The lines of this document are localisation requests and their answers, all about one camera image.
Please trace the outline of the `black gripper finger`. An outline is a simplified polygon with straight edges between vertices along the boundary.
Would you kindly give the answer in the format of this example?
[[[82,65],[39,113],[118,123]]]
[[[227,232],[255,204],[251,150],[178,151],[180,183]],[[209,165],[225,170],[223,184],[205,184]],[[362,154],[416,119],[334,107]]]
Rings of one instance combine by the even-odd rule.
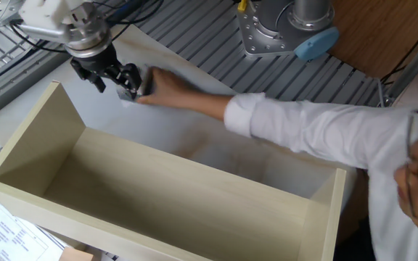
[[[120,99],[134,100],[138,96],[142,78],[139,68],[135,64],[122,65],[118,63],[108,67],[104,74],[117,85],[116,91]]]
[[[70,60],[70,65],[81,80],[87,80],[92,83],[100,93],[105,91],[106,85],[98,74],[83,68],[81,63],[75,59]]]

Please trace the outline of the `person right hand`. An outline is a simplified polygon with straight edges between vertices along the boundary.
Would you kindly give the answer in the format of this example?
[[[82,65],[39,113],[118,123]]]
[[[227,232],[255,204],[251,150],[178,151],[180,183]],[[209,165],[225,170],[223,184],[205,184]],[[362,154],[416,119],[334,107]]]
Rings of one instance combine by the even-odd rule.
[[[139,97],[136,101],[140,104],[188,108],[189,100],[199,93],[177,74],[159,67],[149,70],[148,83],[153,87],[153,91]]]

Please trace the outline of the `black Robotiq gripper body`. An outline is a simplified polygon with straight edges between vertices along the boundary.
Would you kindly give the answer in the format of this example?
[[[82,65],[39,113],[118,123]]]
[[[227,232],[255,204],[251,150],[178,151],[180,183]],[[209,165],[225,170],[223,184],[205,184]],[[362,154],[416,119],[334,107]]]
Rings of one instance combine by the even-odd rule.
[[[105,50],[92,57],[75,57],[74,60],[79,62],[82,68],[94,72],[105,71],[107,68],[117,67],[119,65],[117,53],[115,47],[112,44],[110,44]]]

